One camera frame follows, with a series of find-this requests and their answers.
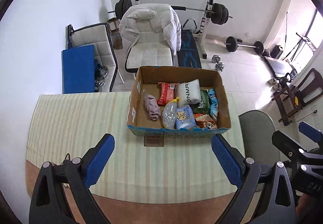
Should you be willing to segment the blue long snack packet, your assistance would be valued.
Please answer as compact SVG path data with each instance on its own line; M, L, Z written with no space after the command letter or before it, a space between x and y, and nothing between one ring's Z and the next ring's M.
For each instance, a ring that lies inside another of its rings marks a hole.
M213 88L208 88L207 90L210 99L210 116L217 122L218 118L218 100L216 98L216 93Z

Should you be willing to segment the orange snack packet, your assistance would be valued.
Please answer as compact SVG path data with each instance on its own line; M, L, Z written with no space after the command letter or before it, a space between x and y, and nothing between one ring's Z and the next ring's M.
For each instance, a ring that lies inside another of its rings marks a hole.
M194 118L199 128L209 130L218 129L216 122L209 114L194 114Z

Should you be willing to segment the green snack packet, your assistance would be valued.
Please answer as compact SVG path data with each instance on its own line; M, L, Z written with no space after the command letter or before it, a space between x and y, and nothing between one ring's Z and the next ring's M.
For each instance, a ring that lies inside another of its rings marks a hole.
M192 110L195 114L210 114L210 101L207 90L201 90L201 101L193 105Z

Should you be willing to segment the light blue cat pouch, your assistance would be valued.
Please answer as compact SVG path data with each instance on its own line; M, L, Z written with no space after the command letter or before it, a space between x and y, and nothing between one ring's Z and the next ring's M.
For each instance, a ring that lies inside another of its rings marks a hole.
M193 110L189 105L177 108L175 121L176 129L192 130L193 128L196 128L196 126Z

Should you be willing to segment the white tissue pack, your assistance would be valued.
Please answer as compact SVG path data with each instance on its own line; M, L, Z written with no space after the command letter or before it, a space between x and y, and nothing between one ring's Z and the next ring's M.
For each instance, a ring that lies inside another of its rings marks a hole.
M195 105L201 102L200 83L198 79L178 84L175 96L179 98L178 106Z

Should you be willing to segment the silver yellow scrub sponge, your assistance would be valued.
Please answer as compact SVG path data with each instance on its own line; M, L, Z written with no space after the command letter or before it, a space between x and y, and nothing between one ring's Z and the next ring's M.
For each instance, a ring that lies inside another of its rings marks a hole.
M168 102L161 113L161 121L164 128L166 129L175 128L178 101L179 97L176 97L175 99Z

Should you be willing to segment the red snack packet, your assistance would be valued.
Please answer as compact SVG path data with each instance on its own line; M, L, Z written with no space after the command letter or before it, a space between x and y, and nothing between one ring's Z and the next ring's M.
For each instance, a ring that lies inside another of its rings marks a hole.
M177 83L158 83L160 88L160 97L157 100L159 106L165 106L168 102L175 99L175 90Z

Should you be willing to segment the purple cloth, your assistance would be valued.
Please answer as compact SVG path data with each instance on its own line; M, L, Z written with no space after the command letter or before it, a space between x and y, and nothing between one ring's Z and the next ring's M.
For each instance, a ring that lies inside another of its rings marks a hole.
M156 121L161 116L160 107L158 106L157 100L151 94L145 94L144 96L144 106L147 111L148 117L152 121Z

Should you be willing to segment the dark wooden chair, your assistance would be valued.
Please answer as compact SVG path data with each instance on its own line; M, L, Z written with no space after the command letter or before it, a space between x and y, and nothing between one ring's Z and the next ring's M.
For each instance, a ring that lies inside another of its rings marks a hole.
M284 126L292 123L290 117L322 97L322 75L312 68L299 85L292 82L287 87L275 91L272 101L277 103Z

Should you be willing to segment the chrome dumbbell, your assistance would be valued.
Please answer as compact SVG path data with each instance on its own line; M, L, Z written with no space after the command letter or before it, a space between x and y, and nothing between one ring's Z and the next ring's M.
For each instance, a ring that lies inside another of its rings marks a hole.
M214 54L213 57L212 57L212 59L211 59L211 62L215 64L214 69L216 71L222 72L224 70L225 65L221 61L221 57L219 55Z

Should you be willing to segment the floor barbell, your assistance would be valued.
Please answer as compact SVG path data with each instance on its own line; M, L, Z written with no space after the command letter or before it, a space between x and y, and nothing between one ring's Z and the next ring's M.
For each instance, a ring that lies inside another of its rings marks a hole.
M263 54L264 52L264 46L260 41L256 41L254 45L248 45L239 42L234 37L227 37L227 39L224 42L224 45L229 52L235 52L238 49L238 47L253 48L256 54Z

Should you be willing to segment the blue folded mat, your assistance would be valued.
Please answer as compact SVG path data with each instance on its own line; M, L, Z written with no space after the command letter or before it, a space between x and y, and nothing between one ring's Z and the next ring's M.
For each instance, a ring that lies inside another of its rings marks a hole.
M63 50L61 59L63 94L95 92L93 45Z

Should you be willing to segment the open cardboard box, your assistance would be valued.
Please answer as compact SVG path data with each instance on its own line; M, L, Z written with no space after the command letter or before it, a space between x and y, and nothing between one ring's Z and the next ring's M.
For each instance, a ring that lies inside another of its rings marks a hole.
M219 72L141 66L132 87L128 128L134 135L212 137L231 128Z

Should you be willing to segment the white padded chair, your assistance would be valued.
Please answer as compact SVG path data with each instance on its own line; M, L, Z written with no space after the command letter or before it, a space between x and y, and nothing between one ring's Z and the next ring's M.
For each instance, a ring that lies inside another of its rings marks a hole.
M153 29L149 22L140 22L138 29L138 40L127 54L125 70L137 73L141 66L173 66L172 50L164 39L162 29Z

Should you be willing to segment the small wooden stool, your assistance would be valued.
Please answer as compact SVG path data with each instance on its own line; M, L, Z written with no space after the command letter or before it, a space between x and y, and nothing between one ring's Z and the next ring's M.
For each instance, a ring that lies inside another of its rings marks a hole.
M108 30L111 35L113 48L115 50L121 50L123 48L122 38L119 33L119 23L120 23L120 21L116 17L113 17L107 21Z

